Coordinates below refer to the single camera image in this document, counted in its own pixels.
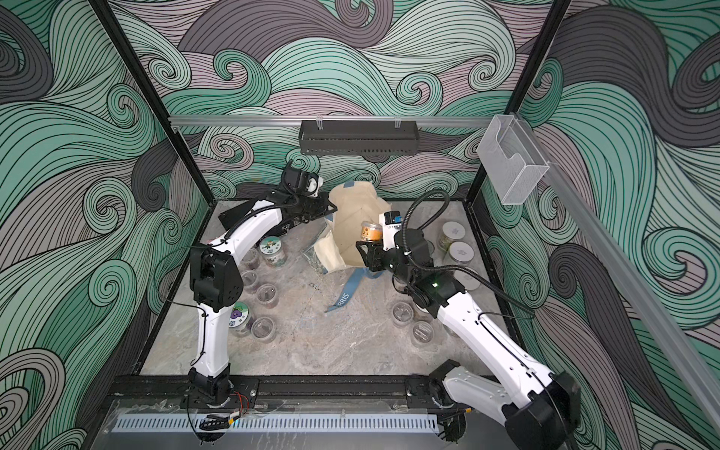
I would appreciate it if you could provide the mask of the aluminium wall rail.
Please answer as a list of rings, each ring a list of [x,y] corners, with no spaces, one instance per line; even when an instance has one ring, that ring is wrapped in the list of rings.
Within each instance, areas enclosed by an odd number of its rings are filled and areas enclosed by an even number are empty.
[[[172,127],[300,127],[304,121],[322,127],[326,122],[414,122],[420,128],[474,129],[487,127],[492,117],[462,116],[345,116],[345,115],[171,115]]]

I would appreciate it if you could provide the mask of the clear red label jar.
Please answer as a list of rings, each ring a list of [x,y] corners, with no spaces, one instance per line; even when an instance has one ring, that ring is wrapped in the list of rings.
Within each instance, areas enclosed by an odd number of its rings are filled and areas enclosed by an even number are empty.
[[[426,321],[418,321],[412,325],[410,330],[412,345],[417,348],[424,348],[435,340],[435,332],[432,325]]]

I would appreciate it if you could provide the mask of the orange label small jar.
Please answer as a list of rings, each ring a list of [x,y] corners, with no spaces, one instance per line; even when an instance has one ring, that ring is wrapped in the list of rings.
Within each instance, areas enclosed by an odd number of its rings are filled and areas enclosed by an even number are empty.
[[[383,240],[383,227],[380,224],[363,221],[361,223],[361,237],[364,242],[378,242]]]

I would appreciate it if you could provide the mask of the clear small seed jar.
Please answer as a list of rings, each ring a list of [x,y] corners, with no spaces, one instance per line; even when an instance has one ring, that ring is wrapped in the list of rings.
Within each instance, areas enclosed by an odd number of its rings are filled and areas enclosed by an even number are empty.
[[[247,270],[256,270],[260,265],[260,253],[252,247],[243,257],[241,263]]]

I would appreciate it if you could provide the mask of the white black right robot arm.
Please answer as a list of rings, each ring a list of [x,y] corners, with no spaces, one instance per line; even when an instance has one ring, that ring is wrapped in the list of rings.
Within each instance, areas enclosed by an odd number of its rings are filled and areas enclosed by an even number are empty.
[[[386,249],[380,241],[355,244],[371,271],[387,270],[420,308],[456,334],[495,379],[457,366],[441,377],[450,401],[504,426],[519,449],[560,449],[581,419],[581,388],[568,372],[554,372],[523,350],[474,301],[452,268],[433,264],[427,245]]]

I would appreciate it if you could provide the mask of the black perforated wall shelf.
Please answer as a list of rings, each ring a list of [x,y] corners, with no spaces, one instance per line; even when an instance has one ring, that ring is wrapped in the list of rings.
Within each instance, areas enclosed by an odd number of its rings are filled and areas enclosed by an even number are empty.
[[[414,122],[315,122],[304,121],[299,130],[301,152],[310,156],[414,155],[420,144]]]

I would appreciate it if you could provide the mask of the purple eggplant label jar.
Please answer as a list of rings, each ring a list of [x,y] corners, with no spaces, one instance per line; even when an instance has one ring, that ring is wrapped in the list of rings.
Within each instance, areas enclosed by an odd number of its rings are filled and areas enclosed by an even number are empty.
[[[236,302],[232,308],[229,328],[232,333],[244,337],[251,333],[253,318],[251,309],[244,302]]]

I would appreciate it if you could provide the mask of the teal label seed jar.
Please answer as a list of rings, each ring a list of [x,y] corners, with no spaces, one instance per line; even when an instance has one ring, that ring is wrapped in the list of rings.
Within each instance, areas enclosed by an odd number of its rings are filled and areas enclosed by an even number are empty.
[[[283,266],[287,261],[282,241],[277,236],[268,236],[259,244],[259,251],[265,262],[271,267]]]

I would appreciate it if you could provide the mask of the clear plastic seed jar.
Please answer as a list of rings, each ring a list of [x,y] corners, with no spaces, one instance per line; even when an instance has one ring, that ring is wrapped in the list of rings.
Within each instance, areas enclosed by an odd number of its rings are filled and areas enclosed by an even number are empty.
[[[256,300],[261,307],[275,309],[279,303],[279,289],[272,283],[264,283],[256,292]]]

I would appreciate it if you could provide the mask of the green label seed jar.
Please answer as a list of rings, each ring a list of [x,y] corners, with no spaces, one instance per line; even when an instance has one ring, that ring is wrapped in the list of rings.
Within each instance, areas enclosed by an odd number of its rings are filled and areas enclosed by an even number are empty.
[[[448,251],[453,243],[463,240],[465,236],[466,229],[461,223],[453,220],[446,221],[440,228],[438,247],[442,251]]]

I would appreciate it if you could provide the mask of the beige canvas tote bag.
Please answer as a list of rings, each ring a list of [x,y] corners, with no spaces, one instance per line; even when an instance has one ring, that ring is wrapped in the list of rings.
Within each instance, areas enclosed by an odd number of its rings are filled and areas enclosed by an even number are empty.
[[[350,302],[364,279],[377,279],[382,275],[380,269],[367,268],[356,243],[367,236],[364,233],[367,228],[371,229],[370,237],[383,237],[379,217],[391,209],[391,204],[379,197],[375,187],[366,181],[349,181],[334,187],[329,200],[337,206],[337,211],[324,218],[324,228],[303,256],[320,276],[346,269],[352,271],[336,302],[327,308],[333,312]]]

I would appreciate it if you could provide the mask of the purple white label jar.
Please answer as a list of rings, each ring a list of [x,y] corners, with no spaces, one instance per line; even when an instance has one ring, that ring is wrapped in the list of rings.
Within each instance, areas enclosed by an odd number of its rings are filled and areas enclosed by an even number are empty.
[[[396,302],[391,307],[391,318],[397,328],[409,326],[414,321],[414,308],[407,302]]]

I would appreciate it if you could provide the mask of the clear acrylic wall box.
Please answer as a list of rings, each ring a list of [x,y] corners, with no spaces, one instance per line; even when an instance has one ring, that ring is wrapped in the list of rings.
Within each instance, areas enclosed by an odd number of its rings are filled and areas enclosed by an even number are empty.
[[[515,114],[490,120],[477,155],[504,206],[523,204],[549,170],[532,128]]]

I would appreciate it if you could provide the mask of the black hard case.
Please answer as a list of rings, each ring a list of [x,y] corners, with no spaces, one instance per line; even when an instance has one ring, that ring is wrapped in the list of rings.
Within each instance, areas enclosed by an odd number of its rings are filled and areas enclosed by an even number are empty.
[[[219,214],[219,221],[223,225],[226,231],[230,231],[238,221],[241,221],[251,211],[260,209],[263,207],[261,204],[257,206],[257,200],[248,200],[238,204],[222,213]]]

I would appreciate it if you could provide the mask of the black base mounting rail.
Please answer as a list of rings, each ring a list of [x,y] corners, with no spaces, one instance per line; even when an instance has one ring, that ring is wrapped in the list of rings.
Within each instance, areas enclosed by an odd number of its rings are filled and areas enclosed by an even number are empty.
[[[285,401],[384,401],[391,405],[430,411],[465,410],[453,403],[439,381],[428,375],[231,375],[228,385],[209,395],[187,375],[123,376],[110,388],[114,399],[180,399],[193,408],[232,406],[256,409]]]

